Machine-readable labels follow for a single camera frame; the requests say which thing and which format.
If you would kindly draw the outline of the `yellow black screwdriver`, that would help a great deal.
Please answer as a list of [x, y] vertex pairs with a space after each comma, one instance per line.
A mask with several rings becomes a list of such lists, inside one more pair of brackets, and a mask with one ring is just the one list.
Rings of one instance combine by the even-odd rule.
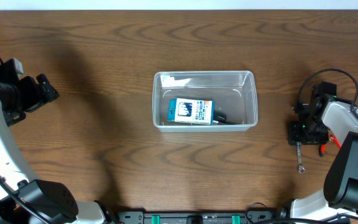
[[227, 120], [227, 116], [221, 112], [221, 111], [214, 111], [213, 114], [213, 121], [219, 122], [219, 123], [225, 123]]

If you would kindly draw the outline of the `small steel claw hammer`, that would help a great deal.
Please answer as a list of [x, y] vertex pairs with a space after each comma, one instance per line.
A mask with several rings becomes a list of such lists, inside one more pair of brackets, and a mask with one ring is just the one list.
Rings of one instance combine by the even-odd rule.
[[214, 125], [237, 125], [235, 123], [230, 123], [227, 121], [218, 121], [218, 120], [213, 120], [213, 124]]

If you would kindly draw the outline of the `silver ring wrench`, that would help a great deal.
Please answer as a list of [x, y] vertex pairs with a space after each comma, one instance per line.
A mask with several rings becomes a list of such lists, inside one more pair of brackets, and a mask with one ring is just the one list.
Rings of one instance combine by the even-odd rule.
[[303, 166], [302, 159], [301, 159], [301, 144], [300, 144], [300, 142], [296, 143], [296, 154], [297, 154], [297, 161], [298, 161], [298, 172], [300, 174], [304, 174], [305, 168]]

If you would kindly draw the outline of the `clear plastic storage container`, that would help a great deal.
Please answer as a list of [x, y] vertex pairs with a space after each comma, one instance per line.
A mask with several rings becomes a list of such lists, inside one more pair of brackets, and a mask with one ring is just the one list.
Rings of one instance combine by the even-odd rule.
[[[170, 100], [211, 100], [214, 111], [237, 125], [202, 125], [167, 120]], [[254, 74], [248, 70], [158, 72], [154, 76], [153, 123], [161, 132], [247, 131], [259, 119]]]

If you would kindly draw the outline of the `blue white cardboard box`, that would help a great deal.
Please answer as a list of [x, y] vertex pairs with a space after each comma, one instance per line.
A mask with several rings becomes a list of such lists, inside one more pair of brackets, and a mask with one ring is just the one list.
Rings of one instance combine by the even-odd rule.
[[175, 123], [211, 125], [215, 102], [175, 98], [170, 100], [167, 120]]

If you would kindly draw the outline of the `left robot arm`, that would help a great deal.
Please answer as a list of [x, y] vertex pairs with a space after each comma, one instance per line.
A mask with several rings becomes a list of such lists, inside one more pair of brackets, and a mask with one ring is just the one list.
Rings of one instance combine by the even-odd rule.
[[0, 61], [0, 223], [111, 223], [102, 204], [78, 202], [65, 185], [40, 179], [21, 154], [10, 126], [59, 97], [44, 74], [23, 73], [17, 59]]

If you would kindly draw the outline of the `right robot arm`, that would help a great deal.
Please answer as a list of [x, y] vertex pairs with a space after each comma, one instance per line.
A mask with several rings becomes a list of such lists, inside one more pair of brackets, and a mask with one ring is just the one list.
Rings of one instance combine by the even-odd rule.
[[280, 218], [358, 218], [358, 111], [350, 100], [339, 99], [336, 90], [335, 84], [321, 82], [313, 86], [310, 103], [295, 106], [298, 121], [289, 124], [289, 145], [324, 148], [333, 139], [339, 151], [323, 189], [284, 205], [278, 210]]

